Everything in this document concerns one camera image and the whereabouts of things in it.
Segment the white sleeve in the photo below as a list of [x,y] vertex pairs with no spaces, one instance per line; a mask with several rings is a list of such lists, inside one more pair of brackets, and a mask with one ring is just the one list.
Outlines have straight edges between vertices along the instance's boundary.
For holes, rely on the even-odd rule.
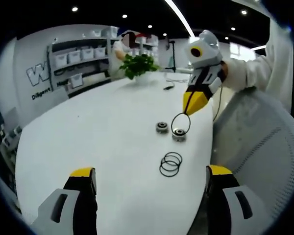
[[113,51],[116,51],[116,50],[123,51],[123,47],[122,47],[122,44],[121,43],[122,42],[120,42],[120,41],[114,42],[113,43]]
[[237,59],[224,60],[228,66],[228,75],[223,83],[224,86],[235,91],[246,87],[256,86],[265,90],[272,72],[274,63],[273,39],[270,34],[266,45],[266,56],[259,56],[255,60],[243,61]]

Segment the person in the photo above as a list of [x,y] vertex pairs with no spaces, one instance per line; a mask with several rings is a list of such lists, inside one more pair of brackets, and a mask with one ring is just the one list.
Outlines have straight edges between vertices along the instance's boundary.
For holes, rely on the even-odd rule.
[[124,71],[120,70],[120,66],[125,59],[125,56],[131,48],[134,47],[136,40],[135,33],[133,32],[126,32],[122,34],[122,39],[119,41],[115,41],[112,47],[112,59],[111,59],[111,70],[110,75],[122,78],[124,77]]
[[226,76],[224,86],[235,91],[255,86],[281,101],[294,117],[294,47],[288,32],[270,20],[270,36],[266,56],[243,61],[225,60],[222,69]]

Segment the stand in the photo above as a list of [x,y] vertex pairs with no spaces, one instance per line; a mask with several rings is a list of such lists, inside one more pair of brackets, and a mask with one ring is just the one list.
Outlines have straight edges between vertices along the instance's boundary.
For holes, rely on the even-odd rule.
[[168,67],[168,68],[165,68],[167,70],[173,70],[173,72],[176,71],[176,66],[175,66],[175,48],[174,48],[174,43],[175,41],[170,41],[169,43],[172,44],[172,49],[173,49],[173,67]]

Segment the black ceiling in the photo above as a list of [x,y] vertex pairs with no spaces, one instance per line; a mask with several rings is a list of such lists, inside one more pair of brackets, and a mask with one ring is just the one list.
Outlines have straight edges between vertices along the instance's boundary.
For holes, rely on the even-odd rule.
[[[264,45],[269,38],[269,19],[231,0],[173,0],[195,35],[203,29],[213,31],[220,41],[248,47]],[[42,0],[15,1],[0,7],[0,30],[19,38],[38,30],[64,24],[104,24],[127,27],[139,32],[167,33],[170,38],[186,38],[188,33],[164,0]],[[247,10],[247,16],[241,10]]]

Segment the potted plant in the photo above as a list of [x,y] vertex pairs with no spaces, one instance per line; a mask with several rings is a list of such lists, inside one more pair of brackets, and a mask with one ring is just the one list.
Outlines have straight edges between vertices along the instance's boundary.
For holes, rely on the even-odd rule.
[[124,64],[120,69],[125,70],[125,76],[133,80],[135,78],[137,83],[146,83],[150,71],[157,71],[159,66],[154,64],[154,60],[149,55],[126,55]]

